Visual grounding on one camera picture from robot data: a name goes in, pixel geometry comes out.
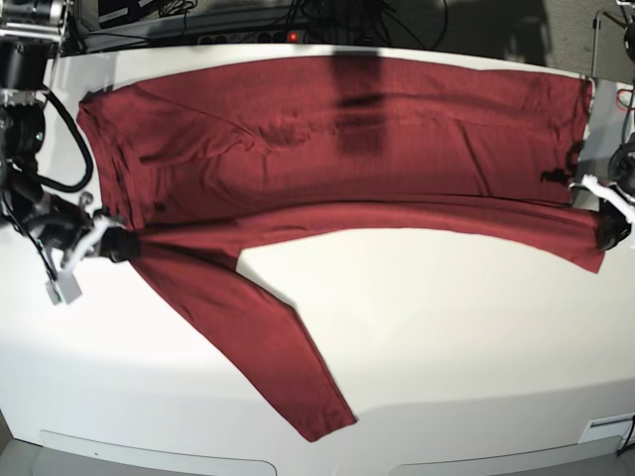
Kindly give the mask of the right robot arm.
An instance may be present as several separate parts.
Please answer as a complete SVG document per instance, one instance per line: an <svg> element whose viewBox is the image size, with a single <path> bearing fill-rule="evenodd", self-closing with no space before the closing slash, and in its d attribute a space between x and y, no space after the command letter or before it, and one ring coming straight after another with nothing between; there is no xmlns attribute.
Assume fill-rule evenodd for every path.
<svg viewBox="0 0 635 476"><path fill-rule="evenodd" d="M34 244L52 280L85 258L120 263L140 253L136 235L107 209L87 211L92 196L85 188L94 162L74 119L47 86L71 8L69 1L1 4L1 218ZM57 111L83 159L84 173L75 184L39 172L47 106Z"/></svg>

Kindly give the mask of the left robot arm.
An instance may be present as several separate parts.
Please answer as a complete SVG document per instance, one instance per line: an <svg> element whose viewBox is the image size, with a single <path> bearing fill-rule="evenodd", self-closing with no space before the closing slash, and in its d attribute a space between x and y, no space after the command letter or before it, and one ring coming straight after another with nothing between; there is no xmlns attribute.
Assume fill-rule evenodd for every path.
<svg viewBox="0 0 635 476"><path fill-rule="evenodd" d="M600 224L595 241L602 252L634 238L634 88L617 89L614 99L624 118L618 146L607 162L606 176L584 174L568 182L569 190L582 189L597 199Z"/></svg>

